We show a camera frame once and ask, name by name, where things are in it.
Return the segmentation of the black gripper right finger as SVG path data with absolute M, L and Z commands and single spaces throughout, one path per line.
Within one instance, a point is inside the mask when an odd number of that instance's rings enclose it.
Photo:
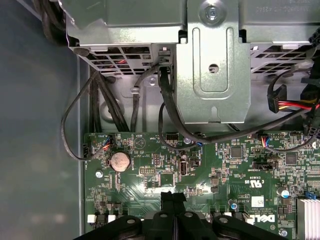
M 197 213 L 187 211 L 183 193 L 174 194 L 174 213 L 183 240 L 283 240 L 284 237 L 233 216 L 218 215 L 209 223 Z

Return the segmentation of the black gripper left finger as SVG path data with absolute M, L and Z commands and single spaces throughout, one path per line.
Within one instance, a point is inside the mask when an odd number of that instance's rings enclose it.
M 173 194 L 161 193 L 161 210 L 141 220 L 124 215 L 79 237 L 80 240 L 171 240 L 175 215 Z

